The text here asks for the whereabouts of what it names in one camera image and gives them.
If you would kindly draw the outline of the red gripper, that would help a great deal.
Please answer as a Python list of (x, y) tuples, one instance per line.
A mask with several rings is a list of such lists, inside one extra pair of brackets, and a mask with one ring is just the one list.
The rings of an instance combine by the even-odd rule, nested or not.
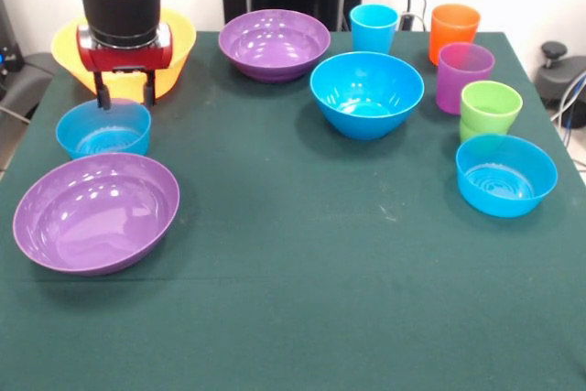
[(87, 71), (93, 72), (99, 108), (105, 111), (111, 109), (110, 93), (102, 75), (106, 71), (145, 71), (144, 106), (155, 105), (155, 71), (168, 68), (173, 54), (172, 34), (168, 23), (159, 23), (155, 39), (143, 47), (105, 46), (92, 36), (87, 24), (77, 26), (76, 39), (81, 63)]

